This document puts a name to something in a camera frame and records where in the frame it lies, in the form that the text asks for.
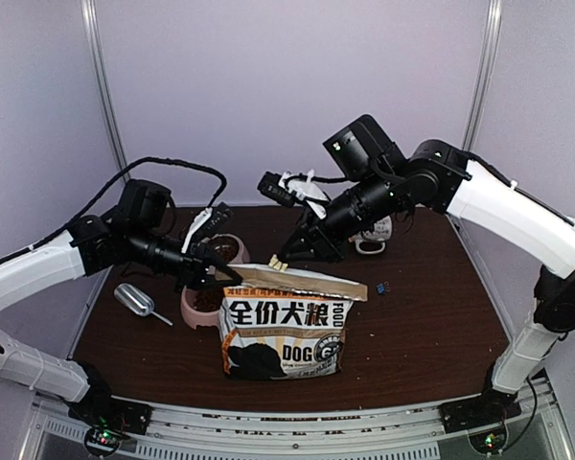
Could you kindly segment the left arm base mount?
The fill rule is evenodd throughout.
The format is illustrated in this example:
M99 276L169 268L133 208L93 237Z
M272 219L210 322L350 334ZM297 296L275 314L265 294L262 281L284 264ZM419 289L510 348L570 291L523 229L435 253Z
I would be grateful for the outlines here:
M145 435L152 409L149 405L117 399L98 369L79 362L90 385L79 402L66 402L68 416L89 426L83 446L96 458L114 454L132 435Z

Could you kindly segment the yellow binder clip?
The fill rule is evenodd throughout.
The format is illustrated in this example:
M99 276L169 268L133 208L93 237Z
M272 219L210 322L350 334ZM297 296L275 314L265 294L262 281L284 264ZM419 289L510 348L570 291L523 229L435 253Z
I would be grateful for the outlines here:
M288 264L282 262L276 254L271 257L268 266L280 272L285 272L288 268Z

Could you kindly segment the metal scoop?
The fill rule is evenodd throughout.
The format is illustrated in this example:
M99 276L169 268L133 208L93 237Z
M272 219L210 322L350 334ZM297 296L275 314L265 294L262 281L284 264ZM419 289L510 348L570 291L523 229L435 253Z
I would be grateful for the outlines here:
M130 311L140 317L153 316L168 326L173 322L155 310L154 301L141 289L132 284L121 283L113 291L114 297Z

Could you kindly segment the dog food bag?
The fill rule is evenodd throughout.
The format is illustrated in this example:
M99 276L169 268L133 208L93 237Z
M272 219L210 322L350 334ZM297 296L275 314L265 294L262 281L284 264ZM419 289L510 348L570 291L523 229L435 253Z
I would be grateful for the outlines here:
M233 380L302 380L341 370L346 324L362 283L306 269L232 264L218 314L224 375Z

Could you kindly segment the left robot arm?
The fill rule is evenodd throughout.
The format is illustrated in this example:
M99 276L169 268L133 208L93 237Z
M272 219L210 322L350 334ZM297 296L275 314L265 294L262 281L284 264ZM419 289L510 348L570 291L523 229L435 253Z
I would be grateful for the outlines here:
M47 288L127 263L174 277L177 291L239 285L242 277L205 242L231 218L229 207L220 203L203 209L184 239L176 240L157 231L171 202L168 188L129 180L118 203L103 215L76 218L47 242L0 263L0 312ZM3 331L0 378L80 403L99 426L112 424L119 415L117 402L103 392L102 379Z

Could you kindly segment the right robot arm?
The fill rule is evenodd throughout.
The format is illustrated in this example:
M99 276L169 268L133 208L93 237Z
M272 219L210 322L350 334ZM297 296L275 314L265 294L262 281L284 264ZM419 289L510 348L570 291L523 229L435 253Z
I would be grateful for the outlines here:
M313 172L267 173L259 190L277 203L304 209L272 258L274 267L296 261L335 263L343 244L382 219L425 207L451 219L473 247L480 230L540 263L534 306L507 349L492 365L486 391L472 402L478 422L493 422L509 396L542 364L559 338L575 330L575 218L523 191L479 155L447 142L423 141L410 156L371 115L362 115L326 140L346 189L323 191Z

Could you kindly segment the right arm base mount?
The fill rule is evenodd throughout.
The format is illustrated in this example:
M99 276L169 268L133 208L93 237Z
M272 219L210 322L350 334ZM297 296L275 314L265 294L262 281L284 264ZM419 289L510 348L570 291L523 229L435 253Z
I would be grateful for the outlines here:
M492 369L478 396L444 402L439 406L446 434L466 431L471 447L480 454L499 454L508 446L507 422L522 414L517 394L493 389Z

